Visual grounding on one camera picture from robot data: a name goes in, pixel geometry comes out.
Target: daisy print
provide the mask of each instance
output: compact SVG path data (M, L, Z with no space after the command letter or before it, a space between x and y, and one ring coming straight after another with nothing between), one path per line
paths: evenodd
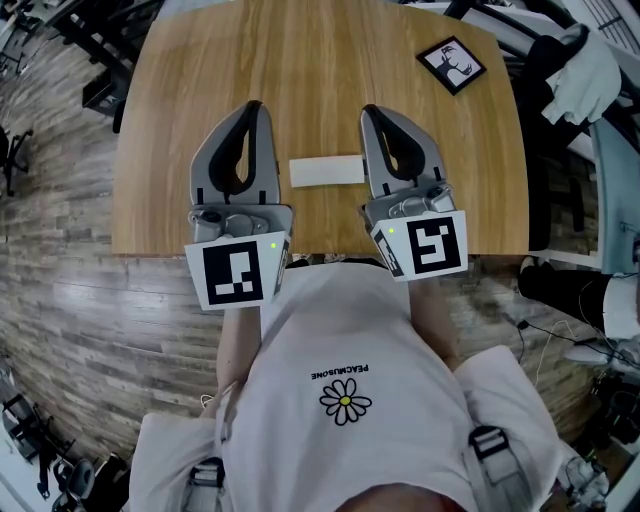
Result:
M345 425L348 421L355 423L360 416L364 416L371 400L364 396L354 396L356 381L349 379L346 383L334 380L331 386L325 386L324 395L320 403L324 405L328 416L333 416L336 425Z

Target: wooden floor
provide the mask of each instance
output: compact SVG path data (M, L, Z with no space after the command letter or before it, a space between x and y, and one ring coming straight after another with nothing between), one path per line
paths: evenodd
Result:
M34 130L29 174L16 178L15 198L0 199L0 352L58 431L77 439L75 456L126 458L145 413L195 415L200 395L214 392L221 316L200 310L184 260L110 255L117 137L108 119L81 108L98 72L56 39L0 85L2 126ZM514 322L551 328L565 318L518 295L519 263L476 259L445 281L465 354L501 343L519 354ZM523 367L535 379L547 337L524 336ZM570 440L593 410L594 374L561 358L568 345L552 340L539 389Z

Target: black square sticker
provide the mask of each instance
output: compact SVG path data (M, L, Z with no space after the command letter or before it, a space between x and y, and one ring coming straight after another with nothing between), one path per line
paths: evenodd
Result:
M262 300L257 242L207 247L202 259L210 305Z
M408 222L407 231L416 274L460 266L458 239L451 217Z
M378 231L375 234L375 236L373 237L373 241L378 246L378 251L380 251L380 254L382 255L382 258L387 264L387 268L391 272L391 275L393 275L393 277L403 276L404 272L402 272L402 269L400 268L400 264L396 259L396 255L393 254L391 247L389 247L387 240L382 234L382 230Z

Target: strap buckle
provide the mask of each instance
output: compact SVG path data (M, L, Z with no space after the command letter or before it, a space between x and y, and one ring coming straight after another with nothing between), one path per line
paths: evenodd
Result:
M501 428L482 425L469 434L469 444L473 446L479 461L509 449L509 440Z
M189 475L189 483L201 487L222 489L224 476L222 459L220 457L211 457L193 466Z

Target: coaster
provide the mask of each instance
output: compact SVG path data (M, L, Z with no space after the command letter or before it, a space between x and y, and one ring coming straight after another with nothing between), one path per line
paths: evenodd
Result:
M454 96L486 71L455 36L419 53L416 59Z

